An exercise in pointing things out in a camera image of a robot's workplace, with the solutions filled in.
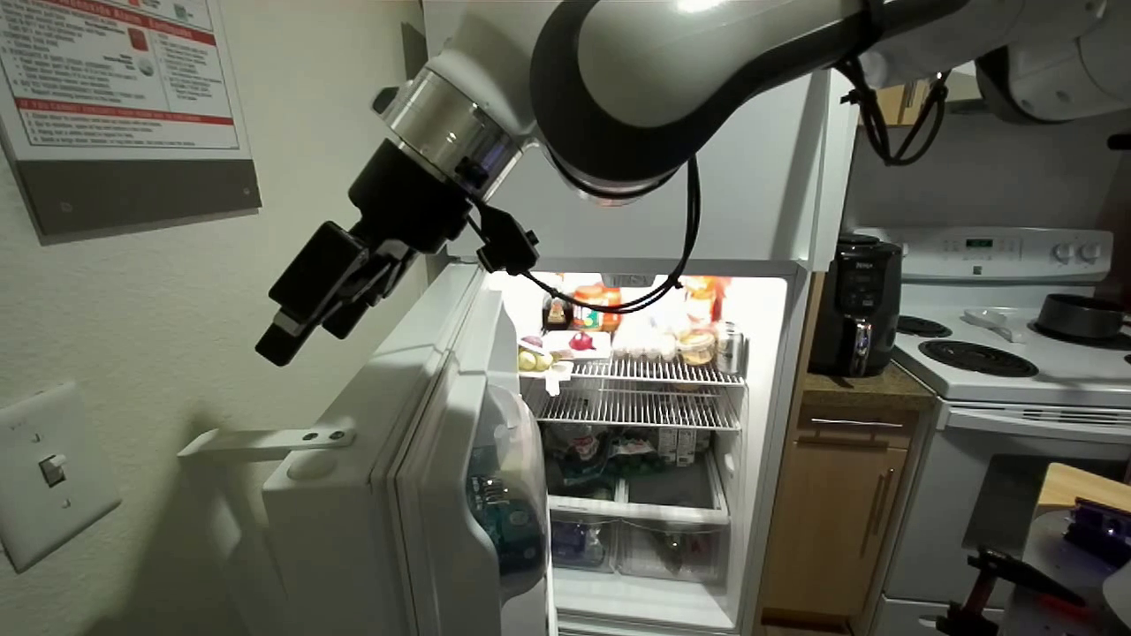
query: stove knob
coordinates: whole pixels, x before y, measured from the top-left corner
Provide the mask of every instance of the stove knob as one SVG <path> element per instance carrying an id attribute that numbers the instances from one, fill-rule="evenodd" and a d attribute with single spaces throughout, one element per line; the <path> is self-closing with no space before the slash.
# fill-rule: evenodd
<path id="1" fill-rule="evenodd" d="M 1100 243 L 1081 243 L 1081 249 L 1076 249 L 1076 260 L 1081 260 L 1081 261 L 1100 261 L 1102 250 L 1100 250 Z"/>
<path id="2" fill-rule="evenodd" d="M 1052 243 L 1052 261 L 1071 261 L 1071 243 Z"/>

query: cable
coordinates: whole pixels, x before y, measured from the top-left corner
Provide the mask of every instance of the cable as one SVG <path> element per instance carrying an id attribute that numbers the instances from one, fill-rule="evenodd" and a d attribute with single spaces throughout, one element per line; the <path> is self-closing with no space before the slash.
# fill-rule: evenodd
<path id="1" fill-rule="evenodd" d="M 533 288 L 542 288 L 546 295 L 566 300 L 571 308 L 587 308 L 587 313 L 602 313 L 602 314 L 635 314 L 635 313 L 646 313 L 646 308 L 655 308 L 659 300 L 664 300 L 671 291 L 679 291 L 679 276 L 686 271 L 686 266 L 688 266 L 688 260 L 693 260 L 693 250 L 697 250 L 697 241 L 700 241 L 700 207 L 703 207 L 700 164 L 697 164 L 697 157 L 693 157 L 693 161 L 686 161 L 686 230 L 684 230 L 684 254 L 679 254 L 674 269 L 664 276 L 664 284 L 659 284 L 655 291 L 646 291 L 646 295 L 641 295 L 641 296 L 633 296 L 633 300 L 625 300 L 625 306 L 587 306 L 587 300 L 575 300 L 575 296 L 556 291 L 553 284 L 536 281 L 529 269 L 519 271 L 519 276 L 529 281 Z"/>
<path id="2" fill-rule="evenodd" d="M 929 152 L 929 144 L 937 143 L 941 129 L 943 129 L 951 70 L 932 78 L 929 96 L 923 103 L 923 115 L 921 115 L 921 120 L 911 123 L 911 130 L 906 135 L 906 143 L 899 149 L 890 149 L 888 120 L 884 120 L 878 91 L 865 85 L 864 64 L 855 56 L 850 56 L 850 59 L 839 64 L 839 70 L 851 82 L 851 91 L 845 96 L 845 103 L 859 105 L 864 135 L 875 144 L 875 152 L 888 168 L 921 164 Z"/>

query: poster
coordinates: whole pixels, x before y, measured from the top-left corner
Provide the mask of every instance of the poster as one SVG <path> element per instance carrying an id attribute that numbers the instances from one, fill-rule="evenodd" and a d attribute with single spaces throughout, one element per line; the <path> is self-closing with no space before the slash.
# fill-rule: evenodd
<path id="1" fill-rule="evenodd" d="M 247 161 L 214 0 L 0 0 L 18 164 Z"/>

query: black appliance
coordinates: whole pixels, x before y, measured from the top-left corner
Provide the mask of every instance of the black appliance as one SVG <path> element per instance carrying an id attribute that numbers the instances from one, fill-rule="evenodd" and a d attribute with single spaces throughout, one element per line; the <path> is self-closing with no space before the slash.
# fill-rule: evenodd
<path id="1" fill-rule="evenodd" d="M 896 354 L 900 250 L 878 237 L 842 237 L 824 281 L 809 370 L 880 375 Z"/>

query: stove burner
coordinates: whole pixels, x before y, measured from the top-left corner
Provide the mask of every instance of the stove burner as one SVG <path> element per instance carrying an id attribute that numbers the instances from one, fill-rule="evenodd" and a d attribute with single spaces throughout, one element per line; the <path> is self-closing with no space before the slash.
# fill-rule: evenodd
<path id="1" fill-rule="evenodd" d="M 926 319 L 915 319 L 915 314 L 900 314 L 896 332 L 926 336 L 926 339 L 951 336 L 951 328 L 943 328 L 941 322 L 926 322 Z"/>
<path id="2" fill-rule="evenodd" d="M 1001 375 L 1001 377 L 1028 377 L 1039 375 L 1039 367 L 1031 367 L 1024 359 L 1005 354 L 1005 352 L 990 352 L 990 348 L 977 348 L 977 343 L 957 343 L 957 339 L 932 339 L 921 348 L 926 359 L 941 361 L 941 366 L 956 366 L 966 370 L 984 370 L 984 375 Z"/>
<path id="3" fill-rule="evenodd" d="M 1071 339 L 1071 336 L 1063 336 L 1063 332 L 1050 332 L 1050 328 L 1043 328 L 1043 326 L 1028 326 L 1031 332 L 1039 332 L 1039 336 L 1048 336 L 1048 339 L 1061 339 L 1061 343 L 1076 343 L 1076 348 L 1097 348 L 1097 352 L 1131 352 L 1131 336 L 1113 336 L 1113 339 Z"/>

